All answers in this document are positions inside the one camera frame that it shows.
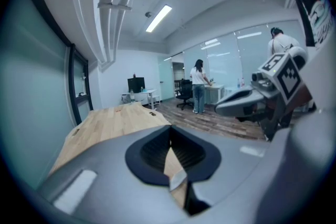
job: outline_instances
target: floor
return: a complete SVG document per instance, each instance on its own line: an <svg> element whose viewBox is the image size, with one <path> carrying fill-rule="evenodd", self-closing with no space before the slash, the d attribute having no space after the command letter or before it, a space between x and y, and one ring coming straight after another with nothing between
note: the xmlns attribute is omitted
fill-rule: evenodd
<svg viewBox="0 0 336 224"><path fill-rule="evenodd" d="M171 123L180 127L190 127L199 131L219 134L229 137L240 137L252 140L265 140L261 128L257 123L239 122L235 118L227 118L216 114L213 105L205 105L205 113L194 114L191 106L185 106L184 110L176 105L182 103L178 99L169 99L157 105L157 111ZM300 114L294 114L293 125Z"/></svg>

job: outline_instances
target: white t-shirt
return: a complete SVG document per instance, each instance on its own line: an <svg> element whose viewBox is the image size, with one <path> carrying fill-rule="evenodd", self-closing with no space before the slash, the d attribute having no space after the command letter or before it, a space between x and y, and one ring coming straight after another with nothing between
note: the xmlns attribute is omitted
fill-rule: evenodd
<svg viewBox="0 0 336 224"><path fill-rule="evenodd" d="M203 79L205 77L204 68L202 68L202 72L199 72L196 67L193 67L190 71L190 76L193 79L193 84L204 84L205 82Z"/></svg>
<svg viewBox="0 0 336 224"><path fill-rule="evenodd" d="M273 54L286 52L287 50L289 50L290 45L300 46L299 42L295 38L292 38L285 34L278 34L268 43L267 59L270 58Z"/></svg>

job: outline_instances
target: person in white shirt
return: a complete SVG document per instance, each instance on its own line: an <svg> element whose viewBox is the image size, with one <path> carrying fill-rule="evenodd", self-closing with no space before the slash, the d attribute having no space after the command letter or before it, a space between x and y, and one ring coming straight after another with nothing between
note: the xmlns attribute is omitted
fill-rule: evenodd
<svg viewBox="0 0 336 224"><path fill-rule="evenodd" d="M195 114L204 112L204 82L206 81L210 86L211 82L205 76L203 61L197 60L195 66L190 71L190 77L193 80L193 96L194 96L194 110Z"/></svg>
<svg viewBox="0 0 336 224"><path fill-rule="evenodd" d="M295 38L285 35L278 27L273 27L271 29L271 35L272 39L268 43L267 59L269 59L273 54L286 52L291 47L300 46L299 42Z"/></svg>

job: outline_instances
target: black frame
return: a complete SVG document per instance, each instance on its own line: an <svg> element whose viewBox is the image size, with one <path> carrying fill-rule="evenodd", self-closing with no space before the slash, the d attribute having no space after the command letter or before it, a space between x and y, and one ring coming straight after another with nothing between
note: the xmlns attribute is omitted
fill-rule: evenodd
<svg viewBox="0 0 336 224"><path fill-rule="evenodd" d="M47 25L54 31L54 33L58 36L58 38L65 44L65 46L70 48L69 54L69 62L68 62L68 83L69 83L69 94L70 94L70 102L72 107L72 112L74 113L74 117L77 125L82 122L78 110L78 104L88 100L90 110L93 110L91 95L90 95L90 84L89 84L89 67L88 60L76 49L76 45L73 44L67 36L63 33L62 29L59 27L54 17L52 16L46 2L44 0L32 0L36 9L41 14L42 18L46 21ZM77 59L84 65L84 74L85 74L85 90L86 95L76 97L75 94L75 84L74 84L74 59Z"/></svg>

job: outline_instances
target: door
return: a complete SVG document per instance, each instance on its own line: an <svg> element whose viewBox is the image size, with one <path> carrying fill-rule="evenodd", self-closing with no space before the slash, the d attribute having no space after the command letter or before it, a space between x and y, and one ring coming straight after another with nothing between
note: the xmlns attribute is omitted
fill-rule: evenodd
<svg viewBox="0 0 336 224"><path fill-rule="evenodd" d="M175 97L175 94L172 59L167 59L163 56L158 56L157 58L159 64L161 98L162 100L173 98Z"/></svg>

